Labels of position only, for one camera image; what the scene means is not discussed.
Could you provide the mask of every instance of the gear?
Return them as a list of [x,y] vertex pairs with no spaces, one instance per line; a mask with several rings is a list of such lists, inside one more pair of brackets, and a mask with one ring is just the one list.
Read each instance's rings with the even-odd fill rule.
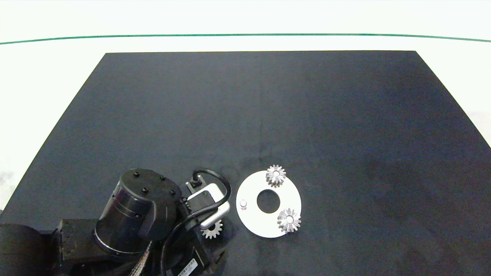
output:
[[279,165],[270,166],[266,172],[266,181],[271,187],[279,187],[286,179],[286,172]]
[[215,223],[215,228],[213,228],[213,230],[205,229],[205,230],[201,230],[201,232],[203,233],[203,236],[205,236],[206,239],[214,239],[220,234],[222,226],[223,224],[221,224],[221,220],[219,220]]
[[283,210],[279,213],[278,224],[282,232],[293,232],[297,231],[300,227],[300,214],[295,213],[294,210]]

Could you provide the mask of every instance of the barcode label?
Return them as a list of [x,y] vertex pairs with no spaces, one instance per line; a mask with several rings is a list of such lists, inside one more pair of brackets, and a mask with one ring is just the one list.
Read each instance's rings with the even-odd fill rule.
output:
[[191,272],[198,266],[198,263],[196,262],[196,260],[193,258],[185,267],[184,269],[181,271],[181,273],[179,273],[178,276],[189,276],[189,274],[191,274]]

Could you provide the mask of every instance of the green line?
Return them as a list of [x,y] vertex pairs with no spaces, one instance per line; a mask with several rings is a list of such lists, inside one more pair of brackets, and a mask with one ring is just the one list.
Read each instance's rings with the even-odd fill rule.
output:
[[181,37],[181,36],[396,36],[396,37],[419,37],[419,38],[438,38],[452,39],[478,42],[491,42],[487,39],[450,37],[450,36],[435,36],[435,35],[417,35],[417,34],[392,34],[392,33],[204,33],[204,34],[121,34],[121,35],[87,35],[87,36],[66,36],[41,38],[19,41],[0,42],[2,44],[14,44],[25,42],[38,42],[48,40],[62,39],[81,39],[81,38],[108,38],[108,37]]

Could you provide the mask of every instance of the black cylindrical motor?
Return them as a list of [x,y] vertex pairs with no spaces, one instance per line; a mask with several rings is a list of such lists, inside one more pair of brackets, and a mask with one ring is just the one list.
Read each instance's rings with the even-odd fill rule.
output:
[[96,223],[96,243],[116,256],[141,254],[149,241],[167,237],[180,198],[179,187],[152,170],[125,172]]
[[19,224],[0,224],[0,276],[43,275],[45,246],[41,234]]

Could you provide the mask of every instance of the bolt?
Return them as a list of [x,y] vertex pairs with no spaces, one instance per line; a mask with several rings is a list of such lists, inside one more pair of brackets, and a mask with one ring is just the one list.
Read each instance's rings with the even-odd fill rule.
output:
[[245,210],[247,208],[247,201],[245,199],[242,199],[241,202],[239,202],[241,209]]

